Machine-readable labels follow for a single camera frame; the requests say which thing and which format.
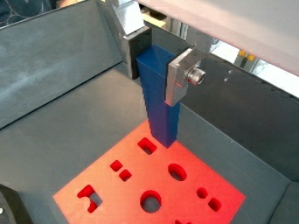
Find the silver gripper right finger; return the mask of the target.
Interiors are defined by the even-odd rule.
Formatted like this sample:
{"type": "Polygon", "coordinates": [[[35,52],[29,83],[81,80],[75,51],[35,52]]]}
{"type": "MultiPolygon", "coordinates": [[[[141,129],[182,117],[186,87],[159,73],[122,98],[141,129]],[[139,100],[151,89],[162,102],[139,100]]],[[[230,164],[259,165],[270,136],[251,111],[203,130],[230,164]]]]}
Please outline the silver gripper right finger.
{"type": "Polygon", "coordinates": [[[165,101],[173,107],[187,94],[189,85],[199,86],[206,72],[201,69],[202,60],[211,52],[215,38],[189,27],[186,42],[190,46],[175,56],[167,65],[165,101]]]}

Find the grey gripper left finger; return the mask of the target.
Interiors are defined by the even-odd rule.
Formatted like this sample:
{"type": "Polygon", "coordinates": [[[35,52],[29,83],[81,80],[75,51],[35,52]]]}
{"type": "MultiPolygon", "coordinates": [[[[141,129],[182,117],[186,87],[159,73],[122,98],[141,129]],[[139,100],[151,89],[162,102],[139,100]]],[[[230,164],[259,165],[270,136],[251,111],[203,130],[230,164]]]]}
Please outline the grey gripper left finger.
{"type": "Polygon", "coordinates": [[[139,77],[137,56],[153,44],[153,31],[146,26],[137,0],[106,0],[107,17],[119,46],[129,77],[139,77]]]}

